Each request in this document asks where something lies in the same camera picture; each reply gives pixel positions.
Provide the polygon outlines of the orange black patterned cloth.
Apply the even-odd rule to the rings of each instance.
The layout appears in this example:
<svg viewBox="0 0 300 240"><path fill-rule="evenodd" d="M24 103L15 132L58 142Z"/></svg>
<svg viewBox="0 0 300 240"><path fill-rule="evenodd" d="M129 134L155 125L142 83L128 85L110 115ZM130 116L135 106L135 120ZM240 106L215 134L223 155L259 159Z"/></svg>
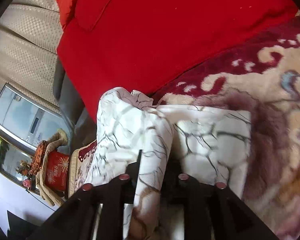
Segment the orange black patterned cloth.
<svg viewBox="0 0 300 240"><path fill-rule="evenodd" d="M34 158L32 159L31 168L29 174L35 176L42 167L44 155L46 152L47 141L43 140L36 149Z"/></svg>

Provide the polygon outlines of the red gift box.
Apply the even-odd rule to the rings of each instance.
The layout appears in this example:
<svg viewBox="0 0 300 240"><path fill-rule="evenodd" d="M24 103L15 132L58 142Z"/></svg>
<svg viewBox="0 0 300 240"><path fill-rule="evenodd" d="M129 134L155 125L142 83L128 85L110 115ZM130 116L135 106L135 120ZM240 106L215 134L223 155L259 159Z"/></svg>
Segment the red gift box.
<svg viewBox="0 0 300 240"><path fill-rule="evenodd" d="M45 185L50 189L65 192L68 177L69 156L58 151L48 155Z"/></svg>

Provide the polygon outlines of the flower decoration on shelf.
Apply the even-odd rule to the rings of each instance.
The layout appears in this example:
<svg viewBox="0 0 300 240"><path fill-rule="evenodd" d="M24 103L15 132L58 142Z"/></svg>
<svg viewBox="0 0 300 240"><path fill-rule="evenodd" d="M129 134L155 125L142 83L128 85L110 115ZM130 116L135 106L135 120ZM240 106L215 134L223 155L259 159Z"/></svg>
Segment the flower decoration on shelf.
<svg viewBox="0 0 300 240"><path fill-rule="evenodd" d="M23 179L23 187L27 188L28 190L32 187L32 174L31 165L26 160L21 160L19 166L15 169L18 174L21 174Z"/></svg>

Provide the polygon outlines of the beige padded jacket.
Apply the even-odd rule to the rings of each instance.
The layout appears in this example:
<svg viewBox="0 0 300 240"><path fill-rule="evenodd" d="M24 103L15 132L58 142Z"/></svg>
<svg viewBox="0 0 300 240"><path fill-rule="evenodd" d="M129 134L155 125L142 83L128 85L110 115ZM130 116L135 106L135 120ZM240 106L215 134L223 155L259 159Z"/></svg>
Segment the beige padded jacket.
<svg viewBox="0 0 300 240"><path fill-rule="evenodd" d="M42 199L50 206L61 206L65 202L70 157L58 152L58 149L67 144L66 132L58 129L51 138L42 141L37 147L40 163L36 173L36 187Z"/></svg>

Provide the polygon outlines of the floral red beige sofa cover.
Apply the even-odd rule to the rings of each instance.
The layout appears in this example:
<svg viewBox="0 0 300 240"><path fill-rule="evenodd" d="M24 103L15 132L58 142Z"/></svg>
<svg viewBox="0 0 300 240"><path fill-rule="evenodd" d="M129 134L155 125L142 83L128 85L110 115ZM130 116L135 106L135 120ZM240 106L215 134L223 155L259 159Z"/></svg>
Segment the floral red beige sofa cover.
<svg viewBox="0 0 300 240"><path fill-rule="evenodd" d="M243 199L279 239L300 238L300 17L186 71L153 94L160 105L251 113Z"/></svg>

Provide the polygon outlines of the red folded blanket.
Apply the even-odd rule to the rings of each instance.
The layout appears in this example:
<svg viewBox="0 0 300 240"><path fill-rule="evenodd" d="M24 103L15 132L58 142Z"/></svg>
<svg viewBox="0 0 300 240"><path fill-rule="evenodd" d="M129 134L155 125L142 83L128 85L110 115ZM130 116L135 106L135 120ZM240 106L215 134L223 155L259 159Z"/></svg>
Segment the red folded blanket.
<svg viewBox="0 0 300 240"><path fill-rule="evenodd" d="M94 118L106 91L151 95L297 11L292 0L77 0L57 54Z"/></svg>

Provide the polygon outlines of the beige dotted curtain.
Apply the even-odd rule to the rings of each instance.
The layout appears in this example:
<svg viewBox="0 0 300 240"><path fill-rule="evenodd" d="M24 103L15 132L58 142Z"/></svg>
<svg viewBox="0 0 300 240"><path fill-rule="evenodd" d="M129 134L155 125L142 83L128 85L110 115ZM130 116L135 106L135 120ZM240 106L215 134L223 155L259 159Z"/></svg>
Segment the beige dotted curtain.
<svg viewBox="0 0 300 240"><path fill-rule="evenodd" d="M56 0L0 0L0 82L55 113L52 90L62 34Z"/></svg>

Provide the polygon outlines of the white black-patterned coat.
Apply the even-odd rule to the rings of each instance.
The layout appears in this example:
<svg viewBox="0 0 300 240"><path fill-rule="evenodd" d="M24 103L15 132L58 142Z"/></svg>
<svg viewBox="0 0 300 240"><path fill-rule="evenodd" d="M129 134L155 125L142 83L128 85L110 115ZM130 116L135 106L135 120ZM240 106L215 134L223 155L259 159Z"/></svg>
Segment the white black-patterned coat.
<svg viewBox="0 0 300 240"><path fill-rule="evenodd" d="M106 184L140 161L133 204L126 205L123 236L156 239L160 190L169 157L201 183L223 182L239 197L247 176L251 140L248 111L163 105L139 91L107 91L98 103L96 150L85 181Z"/></svg>

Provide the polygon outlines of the silver glass-door refrigerator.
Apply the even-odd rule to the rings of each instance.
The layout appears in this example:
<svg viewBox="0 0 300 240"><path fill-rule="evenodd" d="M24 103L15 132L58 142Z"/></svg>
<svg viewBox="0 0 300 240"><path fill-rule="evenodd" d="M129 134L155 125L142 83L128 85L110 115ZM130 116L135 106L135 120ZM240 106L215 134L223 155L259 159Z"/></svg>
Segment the silver glass-door refrigerator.
<svg viewBox="0 0 300 240"><path fill-rule="evenodd" d="M49 139L58 129L71 132L60 114L34 102L24 93L6 83L0 91L0 130L33 155L43 140Z"/></svg>

